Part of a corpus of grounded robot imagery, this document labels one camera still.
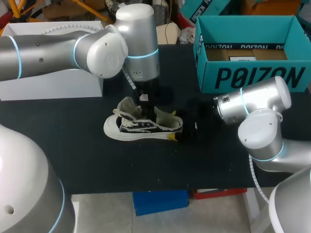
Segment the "white shoe sole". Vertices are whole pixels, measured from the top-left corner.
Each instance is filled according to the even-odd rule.
[[[117,115],[112,115],[108,117],[104,124],[105,134],[115,140],[119,141],[135,141],[146,138],[153,139],[165,139],[168,140],[168,135],[174,132],[163,132],[163,133],[123,133],[120,132],[117,126]]]

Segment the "shoe tongue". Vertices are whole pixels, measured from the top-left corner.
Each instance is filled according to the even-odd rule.
[[[141,109],[135,105],[131,97],[125,97],[113,112],[127,120],[142,118]]]

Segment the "floor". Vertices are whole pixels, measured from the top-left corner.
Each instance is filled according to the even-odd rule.
[[[136,216],[132,193],[73,195],[76,233],[249,233],[242,195],[190,200],[189,206]]]

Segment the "black table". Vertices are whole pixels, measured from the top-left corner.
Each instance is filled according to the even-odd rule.
[[[192,46],[160,47],[161,83],[175,92],[173,111],[200,94]],[[254,187],[248,154],[237,126],[210,133],[200,128],[197,140],[120,142],[103,133],[105,119],[132,90],[119,75],[104,82],[103,98],[0,102],[0,123],[34,140],[45,152],[70,194],[147,190]],[[283,136],[311,141],[311,97],[292,94],[283,113]],[[288,173],[256,169],[261,186],[275,186]]]

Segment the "white sneaker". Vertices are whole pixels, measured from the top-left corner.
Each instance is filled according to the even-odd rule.
[[[119,141],[134,141],[145,138],[172,139],[171,135],[181,132],[183,120],[155,107],[156,122],[141,115],[141,107],[136,106],[131,97],[125,97],[107,118],[104,132]]]

